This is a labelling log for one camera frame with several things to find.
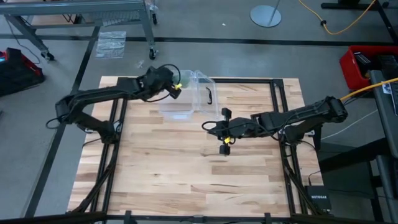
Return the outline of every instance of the yellow marker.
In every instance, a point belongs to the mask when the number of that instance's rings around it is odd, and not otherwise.
[[[227,137],[226,139],[224,139],[224,142],[225,142],[226,144],[230,143],[230,142],[231,142],[231,137]]]
[[[178,90],[178,89],[180,89],[181,87],[182,87],[182,84],[179,83],[179,84],[177,84],[174,88],[175,88],[176,90]]]

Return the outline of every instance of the red bin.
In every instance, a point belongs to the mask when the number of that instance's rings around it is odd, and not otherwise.
[[[350,90],[358,90],[370,85],[368,78],[364,78],[359,71],[354,52],[361,52],[368,59],[373,60],[379,54],[397,54],[398,47],[394,46],[350,46],[347,53],[340,58],[341,69]]]

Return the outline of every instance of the metal cart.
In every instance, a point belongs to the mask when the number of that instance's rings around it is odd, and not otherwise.
[[[0,14],[32,42],[46,60],[54,60],[49,48],[35,34],[37,29],[142,24],[149,44],[149,58],[156,58],[154,34],[144,0],[81,0],[5,3],[0,0]],[[22,16],[62,15],[69,24],[33,26]],[[156,14],[150,11],[152,22]]]

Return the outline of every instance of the plastic bin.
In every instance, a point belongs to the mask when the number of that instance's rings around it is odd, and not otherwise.
[[[182,92],[177,99],[159,101],[159,111],[166,120],[187,121],[194,112],[217,119],[218,98],[216,83],[201,71],[181,70]]]
[[[398,47],[391,46],[350,46],[347,53],[340,59],[341,69],[350,90],[358,90],[370,85],[368,78],[364,78],[359,71],[354,52],[361,52],[370,60],[378,54],[398,54]]]

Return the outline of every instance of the round metal base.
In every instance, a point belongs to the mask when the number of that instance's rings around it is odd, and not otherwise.
[[[256,6],[250,12],[251,20],[262,27],[274,27],[280,23],[282,16],[278,10],[275,11],[274,17],[271,16],[275,8],[271,6]]]

